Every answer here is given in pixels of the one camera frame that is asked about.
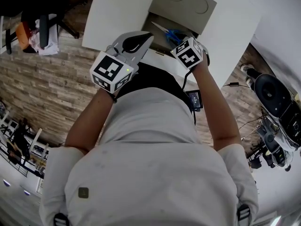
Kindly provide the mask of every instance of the black strap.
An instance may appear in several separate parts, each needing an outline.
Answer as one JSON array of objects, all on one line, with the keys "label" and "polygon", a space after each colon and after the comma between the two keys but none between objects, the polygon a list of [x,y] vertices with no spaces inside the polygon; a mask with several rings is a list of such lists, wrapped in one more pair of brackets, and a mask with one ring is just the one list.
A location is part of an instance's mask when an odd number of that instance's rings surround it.
[{"label": "black strap", "polygon": [[53,223],[55,226],[70,226],[67,216],[63,213],[57,213],[53,219]]},{"label": "black strap", "polygon": [[238,221],[242,221],[250,216],[250,208],[248,205],[243,204],[237,210]]},{"label": "black strap", "polygon": [[108,93],[109,96],[112,98],[113,102],[114,102],[114,103],[117,103],[116,97],[115,97],[113,94],[111,94],[110,92],[108,92],[108,91],[107,91],[107,93]]}]

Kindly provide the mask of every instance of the wrist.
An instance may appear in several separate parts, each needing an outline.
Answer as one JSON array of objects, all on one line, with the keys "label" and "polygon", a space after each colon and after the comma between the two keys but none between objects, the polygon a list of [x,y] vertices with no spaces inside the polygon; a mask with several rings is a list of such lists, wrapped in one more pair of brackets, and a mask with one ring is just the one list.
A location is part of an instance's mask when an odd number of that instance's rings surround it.
[{"label": "wrist", "polygon": [[201,62],[194,67],[192,74],[195,76],[196,74],[205,72],[209,72],[208,65]]},{"label": "wrist", "polygon": [[103,88],[100,88],[98,90],[98,92],[96,93],[95,97],[101,99],[102,101],[105,100],[105,101],[107,101],[109,103],[112,102],[112,104],[115,103],[115,101],[113,99],[115,96],[113,94],[111,94],[110,92],[106,91]]},{"label": "wrist", "polygon": [[111,97],[111,99],[113,100],[113,103],[117,103],[117,99],[116,99],[116,96],[115,94],[111,94],[110,92],[106,91],[107,94]]}]

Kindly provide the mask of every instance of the white desk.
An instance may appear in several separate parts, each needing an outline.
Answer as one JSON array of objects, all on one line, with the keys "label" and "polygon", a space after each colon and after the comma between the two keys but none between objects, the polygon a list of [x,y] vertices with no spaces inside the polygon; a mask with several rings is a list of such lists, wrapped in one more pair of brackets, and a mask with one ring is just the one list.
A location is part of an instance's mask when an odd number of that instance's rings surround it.
[{"label": "white desk", "polygon": [[[248,46],[260,12],[248,0],[217,2],[203,33],[198,37],[209,51],[209,70],[221,88]],[[105,50],[120,34],[141,30],[152,0],[93,0],[82,45]],[[172,57],[149,49],[142,62],[184,77],[186,70]]]}]

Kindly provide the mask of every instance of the wood plank floor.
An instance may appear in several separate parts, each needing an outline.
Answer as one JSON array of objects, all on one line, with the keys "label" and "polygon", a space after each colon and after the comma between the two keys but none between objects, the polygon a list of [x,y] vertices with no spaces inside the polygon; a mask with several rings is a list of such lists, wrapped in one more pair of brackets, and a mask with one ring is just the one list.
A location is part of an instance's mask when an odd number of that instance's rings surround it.
[{"label": "wood plank floor", "polygon": [[[26,117],[34,131],[43,128],[41,138],[52,146],[65,141],[70,127],[97,91],[90,80],[89,68],[98,51],[81,46],[91,2],[88,0],[86,6],[77,6],[66,14],[66,23],[80,33],[80,39],[60,31],[58,55],[26,54],[16,46],[12,55],[4,53],[0,57],[0,97],[7,106],[12,106],[16,120]],[[6,19],[5,24],[11,26],[16,21],[17,18]],[[245,76],[239,70],[242,63],[252,63],[259,71],[271,73],[262,57],[249,45],[225,84],[238,81],[246,85]],[[186,87],[196,88],[194,83]],[[223,87],[222,92],[239,127],[260,117],[259,101],[249,88]],[[256,123],[245,125],[240,130],[241,136],[251,133]],[[197,113],[197,130],[202,141],[211,145],[212,137],[203,110]],[[249,152],[258,141],[259,136],[253,134],[243,141],[243,146]]]}]

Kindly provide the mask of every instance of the fiducial marker cube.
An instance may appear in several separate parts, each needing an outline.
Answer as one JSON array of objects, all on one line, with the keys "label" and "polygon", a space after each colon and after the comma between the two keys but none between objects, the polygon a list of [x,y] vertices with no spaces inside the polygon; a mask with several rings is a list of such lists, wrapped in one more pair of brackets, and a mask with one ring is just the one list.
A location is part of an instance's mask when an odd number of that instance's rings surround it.
[{"label": "fiducial marker cube", "polygon": [[93,83],[114,93],[131,80],[133,71],[132,67],[101,51],[90,69],[90,76]]},{"label": "fiducial marker cube", "polygon": [[171,53],[186,69],[191,69],[203,61],[203,50],[203,47],[193,37],[190,37],[173,49]]}]

